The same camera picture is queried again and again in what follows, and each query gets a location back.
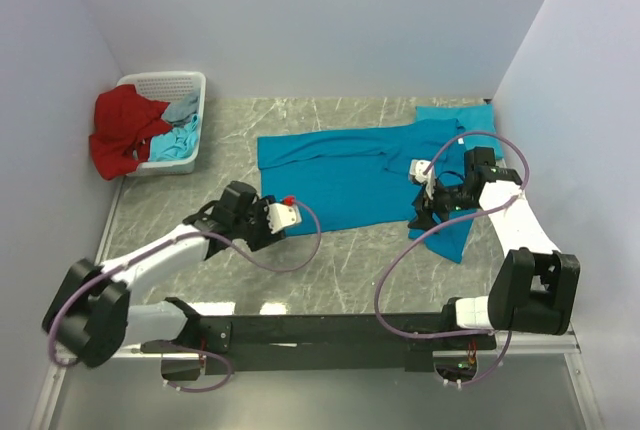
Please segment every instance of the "red cloth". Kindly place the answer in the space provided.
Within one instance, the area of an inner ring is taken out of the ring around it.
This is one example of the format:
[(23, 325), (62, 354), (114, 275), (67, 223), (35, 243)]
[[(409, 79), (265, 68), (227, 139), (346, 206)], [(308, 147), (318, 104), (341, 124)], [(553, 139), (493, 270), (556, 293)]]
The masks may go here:
[(160, 118), (168, 105), (138, 95), (134, 85), (120, 85), (98, 97), (89, 150), (102, 178), (131, 173), (149, 159), (151, 138), (171, 131)]

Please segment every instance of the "cable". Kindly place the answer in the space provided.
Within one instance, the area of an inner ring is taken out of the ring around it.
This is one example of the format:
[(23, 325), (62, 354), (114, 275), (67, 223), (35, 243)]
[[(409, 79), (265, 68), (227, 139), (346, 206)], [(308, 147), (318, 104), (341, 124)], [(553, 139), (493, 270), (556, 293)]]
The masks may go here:
[[(504, 346), (502, 347), (502, 351), (497, 356), (497, 358), (493, 361), (493, 363), (489, 366), (489, 368), (487, 368), (480, 375), (478, 375), (476, 373), (475, 377), (473, 377), (471, 380), (467, 380), (466, 382), (461, 382), (460, 385), (463, 386), (463, 387), (467, 387), (469, 385), (475, 385), (476, 383), (484, 380), (489, 375), (491, 375), (496, 370), (496, 368), (498, 368), (500, 366), (500, 363), (504, 359), (504, 356), (507, 354), (507, 350), (509, 350), (509, 345), (510, 344), (511, 344), (511, 331), (509, 331), (507, 333), (507, 339), (504, 342)], [(453, 381), (449, 381), (447, 384), (450, 387), (457, 387), (458, 386), (457, 382), (453, 382)]]
[(444, 172), (440, 172), (440, 175), (438, 175), (437, 178), (440, 178), (442, 175), (453, 175), (454, 177), (458, 177), (461, 182), (464, 182), (464, 177), (458, 172), (454, 172), (453, 170), (445, 170)]
[(231, 379), (231, 376), (234, 373), (233, 365), (231, 364), (231, 361), (229, 361), (227, 358), (223, 357), (222, 355), (218, 355), (217, 353), (207, 352), (206, 350), (195, 350), (193, 348), (187, 348), (187, 347), (183, 347), (181, 345), (174, 345), (171, 342), (163, 342), (163, 343), (165, 345), (167, 345), (167, 346), (175, 348), (176, 350), (181, 350), (183, 352), (189, 352), (189, 353), (196, 353), (201, 357), (213, 358), (215, 360), (218, 360), (219, 362), (222, 362), (222, 364), (225, 367), (227, 367), (227, 373), (225, 374), (224, 378), (222, 380), (220, 380), (218, 383), (216, 383), (215, 385), (211, 385), (209, 387), (202, 387), (202, 388), (182, 387), (182, 386), (178, 385), (175, 382), (170, 382), (168, 380), (165, 381), (166, 384), (169, 387), (175, 388), (179, 392), (184, 392), (184, 393), (206, 393), (206, 392), (210, 392), (212, 390), (217, 390), (218, 388), (221, 388), (224, 385), (226, 385), (227, 382)]
[[(520, 151), (520, 149), (518, 147), (516, 147), (516, 145), (513, 142), (511, 142), (511, 140), (508, 140), (505, 137), (501, 137), (500, 135), (496, 135), (494, 133), (489, 133), (489, 132), (484, 132), (484, 131), (481, 131), (481, 130), (472, 130), (470, 132), (464, 132), (464, 133), (462, 133), (460, 135), (456, 135), (451, 140), (449, 140), (447, 143), (445, 143), (442, 146), (442, 148), (440, 148), (440, 150), (438, 150), (436, 155), (433, 157), (433, 160), (431, 160), (431, 162), (427, 166), (427, 169), (424, 171), (424, 174), (425, 175), (429, 174), (429, 171), (431, 170), (431, 168), (433, 168), (433, 166), (435, 165), (435, 163), (438, 160), (438, 158), (440, 158), (440, 156), (444, 153), (444, 151), (450, 145), (452, 145), (453, 143), (457, 142), (458, 139), (467, 137), (469, 135), (491, 136), (491, 137), (497, 138), (501, 142), (504, 142), (509, 147), (511, 147), (516, 152), (518, 157), (520, 157), (520, 160), (522, 161), (522, 165), (524, 167), (524, 177), (522, 179), (522, 185), (520, 186), (520, 190), (524, 190), (525, 189), (525, 187), (527, 186), (527, 183), (529, 183), (529, 163), (527, 162), (527, 159), (525, 158), (524, 154)], [(492, 208), (492, 209), (489, 209), (489, 210), (481, 210), (479, 212), (471, 213), (471, 214), (468, 214), (468, 215), (462, 215), (460, 217), (456, 217), (456, 218), (453, 218), (451, 220), (447, 220), (445, 222), (439, 223), (435, 227), (432, 227), (429, 230), (427, 230), (426, 232), (424, 232), (422, 235), (420, 235), (418, 238), (416, 238), (413, 242), (411, 242), (407, 246), (407, 248), (405, 248), (402, 252), (400, 252), (400, 254), (396, 258), (394, 258), (393, 261), (389, 264), (389, 266), (383, 271), (382, 276), (380, 277), (380, 280), (378, 281), (378, 284), (376, 285), (376, 291), (375, 291), (375, 294), (374, 294), (374, 297), (373, 297), (373, 308), (375, 310), (376, 318), (378, 319), (378, 322), (380, 322), (380, 325), (382, 325), (384, 328), (386, 328), (387, 330), (389, 330), (391, 333), (393, 333), (395, 335), (398, 335), (398, 336), (404, 337), (404, 338), (410, 338), (410, 339), (413, 339), (413, 340), (432, 340), (432, 339), (436, 339), (436, 338), (461, 337), (461, 336), (466, 336), (466, 335), (478, 335), (478, 334), (486, 334), (486, 333), (488, 333), (489, 332), (488, 330), (454, 330), (454, 331), (450, 331), (450, 332), (438, 332), (438, 333), (409, 333), (409, 332), (403, 332), (402, 330), (399, 330), (399, 329), (395, 328), (394, 326), (392, 326), (391, 324), (389, 324), (384, 319), (384, 317), (382, 316), (382, 313), (380, 312), (380, 294), (382, 293), (382, 287), (384, 286), (384, 283), (386, 282), (387, 278), (389, 278), (389, 275), (391, 275), (391, 272), (393, 271), (393, 269), (396, 268), (396, 266), (400, 263), (400, 261), (404, 257), (406, 257), (407, 254), (411, 250), (413, 250), (418, 245), (420, 245), (420, 243), (422, 243), (426, 238), (430, 237), (434, 233), (439, 232), (440, 230), (443, 230), (443, 229), (445, 229), (447, 227), (450, 227), (451, 225), (455, 225), (456, 223), (466, 222), (467, 220), (473, 220), (474, 218), (477, 218), (477, 217), (483, 217), (485, 215), (491, 215), (492, 213), (496, 213), (496, 212), (499, 212), (501, 210), (504, 210), (505, 208), (509, 207), (513, 202), (515, 202), (517, 198), (518, 198), (518, 195), (514, 195), (509, 200), (507, 200), (507, 202), (505, 202), (502, 205), (499, 205), (499, 206), (497, 206), (495, 208)]]
[[(76, 290), (73, 293), (73, 295), (71, 295), (69, 297), (69, 299), (60, 308), (60, 311), (56, 314), (55, 318), (53, 319), (53, 322), (51, 323), (51, 328), (49, 329), (49, 337), (48, 337), (48, 340), (47, 340), (47, 353), (49, 355), (49, 360), (51, 360), (51, 362), (53, 364), (57, 365), (58, 367), (63, 367), (63, 368), (72, 367), (72, 366), (74, 366), (74, 365), (76, 365), (78, 363), (77, 359), (76, 360), (70, 360), (70, 361), (64, 361), (64, 360), (60, 360), (58, 358), (58, 356), (56, 354), (56, 340), (57, 340), (56, 337), (58, 335), (58, 331), (60, 330), (60, 325), (62, 324), (62, 319), (67, 314), (69, 309), (78, 301), (78, 299), (80, 297), (82, 297), (83, 295), (88, 293), (89, 290), (91, 290), (93, 287), (95, 287), (100, 282), (113, 277), (114, 275), (116, 275), (116, 274), (126, 270), (127, 268), (131, 267), (132, 265), (137, 265), (138, 263), (140, 263), (143, 260), (149, 258), (150, 256), (158, 253), (161, 250), (164, 250), (167, 247), (170, 247), (171, 245), (174, 245), (175, 243), (181, 242), (182, 240), (188, 240), (189, 238), (196, 238), (196, 237), (212, 238), (214, 240), (217, 240), (219, 242), (224, 243), (228, 247), (230, 247), (233, 250), (235, 250), (236, 252), (238, 252), (242, 257), (246, 258), (249, 262), (251, 262), (254, 265), (256, 265), (257, 267), (263, 268), (265, 270), (269, 270), (269, 271), (275, 272), (275, 273), (287, 273), (287, 272), (294, 272), (296, 270), (300, 270), (302, 267), (307, 265), (313, 259), (313, 257), (315, 257), (316, 254), (318, 253), (318, 249), (320, 248), (320, 241), (322, 239), (322, 228), (320, 226), (320, 220), (318, 220), (317, 215), (314, 213), (313, 210), (311, 210), (311, 208), (309, 206), (307, 206), (306, 204), (304, 204), (303, 202), (300, 202), (298, 200), (295, 200), (295, 203), (298, 206), (300, 206), (303, 209), (305, 209), (307, 211), (307, 213), (309, 213), (309, 215), (311, 215), (311, 218), (313, 219), (313, 222), (315, 223), (315, 226), (316, 226), (316, 235), (317, 235), (316, 243), (315, 243), (315, 245), (313, 247), (311, 255), (309, 256), (309, 258), (307, 258), (300, 265), (296, 265), (293, 268), (279, 269), (279, 268), (275, 268), (275, 267), (272, 267), (270, 265), (267, 265), (265, 263), (258, 262), (251, 255), (249, 255), (244, 250), (242, 250), (240, 247), (238, 247), (235, 243), (233, 243), (231, 240), (229, 240), (226, 237), (223, 237), (222, 235), (219, 235), (219, 234), (213, 233), (213, 232), (197, 232), (197, 231), (196, 232), (189, 232), (189, 233), (184, 233), (182, 235), (179, 235), (173, 240), (165, 240), (165, 241), (159, 243), (158, 245), (156, 245), (155, 247), (150, 248), (146, 252), (142, 252), (141, 254), (133, 257), (128, 262), (120, 264), (120, 265), (112, 268), (108, 272), (104, 272), (104, 273), (98, 275), (97, 277), (93, 278), (92, 280), (89, 280), (84, 285), (82, 285), (78, 290)], [(231, 378), (231, 375), (233, 374), (233, 366), (231, 365), (231, 362), (229, 360), (227, 360), (226, 358), (224, 358), (224, 357), (222, 357), (220, 355), (217, 355), (215, 353), (206, 352), (206, 351), (203, 351), (203, 350), (190, 349), (190, 348), (186, 348), (186, 347), (178, 347), (177, 345), (171, 344), (170, 342), (169, 342), (169, 344), (171, 346), (175, 347), (175, 348), (180, 348), (181, 350), (185, 350), (185, 351), (188, 351), (188, 352), (197, 353), (199, 355), (201, 354), (201, 355), (206, 355), (206, 356), (211, 357), (211, 358), (215, 358), (216, 360), (219, 360), (222, 363), (224, 363), (227, 366), (227, 369), (228, 369), (226, 377), (221, 382), (219, 382), (218, 384), (216, 384), (216, 385), (214, 385), (212, 387), (207, 387), (205, 389), (186, 389), (186, 388), (181, 388), (182, 391), (189, 392), (189, 393), (201, 393), (201, 392), (206, 392), (206, 391), (209, 391), (209, 390), (215, 390), (217, 388), (220, 388), (225, 383), (227, 383), (229, 381), (229, 379)]]
[(473, 338), (471, 339), (471, 342), (469, 342), (469, 349), (467, 350), (467, 361), (471, 365), (474, 365), (476, 363), (477, 354), (478, 354), (478, 348), (476, 345), (476, 339)]

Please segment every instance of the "white wall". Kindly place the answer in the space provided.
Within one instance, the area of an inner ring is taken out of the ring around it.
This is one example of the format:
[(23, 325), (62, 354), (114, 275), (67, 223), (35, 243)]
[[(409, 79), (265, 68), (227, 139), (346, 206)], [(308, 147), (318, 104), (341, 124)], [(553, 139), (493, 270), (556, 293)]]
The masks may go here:
[(543, 0), (85, 0), (125, 73), (227, 96), (492, 96)]
[(80, 0), (0, 8), (0, 427), (19, 430), (48, 365), (44, 312), (103, 229), (114, 187), (87, 136), (95, 97), (120, 71)]
[(546, 0), (495, 97), (529, 199), (578, 255), (573, 323), (605, 422), (640, 428), (640, 0)]

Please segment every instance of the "metal frame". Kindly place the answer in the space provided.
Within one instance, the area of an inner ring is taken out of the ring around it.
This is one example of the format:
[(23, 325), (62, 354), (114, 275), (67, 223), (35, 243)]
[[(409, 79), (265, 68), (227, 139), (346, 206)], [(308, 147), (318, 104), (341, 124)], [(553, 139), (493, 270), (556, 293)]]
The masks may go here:
[[(111, 230), (113, 217), (116, 213), (116, 208), (118, 207), (120, 195), (122, 194), (123, 184), (124, 177), (120, 178), (118, 180), (118, 183), (116, 184), (115, 193), (113, 194), (113, 199), (111, 200), (111, 207), (109, 208), (109, 213), (107, 214), (107, 221), (105, 222), (104, 231), (102, 232), (102, 237), (100, 238), (100, 244), (98, 245), (98, 250), (96, 251), (97, 262), (103, 260), (103, 257), (107, 253), (107, 249), (109, 248), (109, 245), (111, 243), (109, 230)], [(44, 379), (42, 390), (40, 391), (40, 396), (38, 397), (38, 402), (36, 403), (33, 416), (31, 417), (31, 422), (29, 424), (30, 430), (48, 430), (51, 427), (51, 420), (53, 419), (53, 414), (56, 407), (58, 406), (58, 398), (60, 396), (60, 390), (62, 389), (62, 385), (64, 384), (64, 378), (66, 374), (66, 369), (56, 367), (53, 364), (49, 364), (47, 376)]]
[[(394, 313), (385, 315), (392, 326), (405, 332), (444, 331), (441, 313)], [(380, 325), (372, 314), (341, 315), (233, 315), (201, 317), (196, 341), (182, 344), (195, 348), (204, 338), (206, 349), (226, 355), (236, 371), (336, 370), (404, 368), (408, 372), (433, 372), (433, 352), (466, 351), (470, 338), (478, 350), (493, 350), (490, 335), (461, 336), (407, 342)], [(149, 341), (144, 353), (164, 353), (166, 346)], [(170, 370), (162, 374), (167, 380)], [(184, 365), (178, 365), (180, 376)], [(222, 367), (207, 361), (206, 375), (218, 375)]]
[[(110, 244), (111, 235), (110, 229), (115, 215), (115, 211), (122, 193), (124, 178), (119, 180), (116, 188), (113, 200), (111, 202), (111, 208), (105, 223), (105, 228), (102, 233), (102, 238), (96, 252), (96, 261), (104, 259)], [(506, 338), (506, 333), (499, 332), (496, 334), (496, 350), (481, 350), (478, 354), (490, 355), (499, 352), (503, 346)], [(549, 355), (549, 354), (562, 354), (565, 356), (567, 368), (571, 377), (574, 392), (578, 400), (580, 411), (582, 413), (585, 426), (587, 430), (599, 430), (604, 429), (604, 423), (602, 421), (595, 394), (589, 382), (582, 355), (580, 354), (580, 348), (575, 338), (573, 330), (570, 330), (562, 336), (546, 336), (546, 335), (530, 335), (530, 334), (515, 334), (511, 340), (511, 346), (509, 350), (510, 354), (516, 355)], [(439, 351), (433, 352), (434, 357), (438, 356), (454, 356), (454, 355), (466, 355), (464, 351)], [(128, 347), (122, 347), (118, 352), (113, 355), (115, 359), (157, 359), (170, 358), (176, 359), (195, 359), (197, 355), (190, 353), (175, 353), (175, 354), (155, 354), (155, 353), (142, 353), (140, 345), (131, 345)], [(44, 380), (40, 397), (36, 404), (34, 414), (31, 419), (29, 428), (31, 430), (48, 430), (51, 426), (54, 412), (58, 405), (58, 400), (62, 386), (65, 382), (66, 370), (50, 365), (47, 372), (47, 376)]]

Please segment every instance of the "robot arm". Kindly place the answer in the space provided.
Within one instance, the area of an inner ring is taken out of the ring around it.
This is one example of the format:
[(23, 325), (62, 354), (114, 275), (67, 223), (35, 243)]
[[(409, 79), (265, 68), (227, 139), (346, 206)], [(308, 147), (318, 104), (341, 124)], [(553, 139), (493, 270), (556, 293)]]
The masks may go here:
[(258, 198), (241, 182), (228, 185), (220, 201), (205, 205), (164, 237), (128, 255), (94, 265), (80, 260), (69, 269), (42, 323), (49, 331), (62, 305), (86, 282), (160, 248), (140, 263), (107, 278), (74, 304), (64, 316), (57, 340), (88, 367), (108, 360), (122, 345), (176, 340), (188, 326), (189, 311), (177, 299), (155, 305), (134, 305), (153, 286), (173, 273), (207, 260), (227, 248), (196, 232), (215, 232), (227, 240), (243, 239), (257, 251), (285, 238), (285, 229), (302, 221), (296, 205)]
[[(429, 162), (414, 161), (409, 178), (421, 185), (414, 200), (416, 218), (410, 228), (428, 230), (449, 219), (453, 211), (493, 209), (513, 196), (504, 210), (489, 215), (505, 260), (489, 295), (453, 299), (456, 325), (466, 329), (515, 330), (560, 335), (573, 309), (580, 264), (563, 254), (544, 233), (521, 190), (513, 169), (496, 165), (493, 149), (476, 147), (465, 153), (460, 185), (445, 187)], [(534, 278), (540, 286), (532, 289)]]

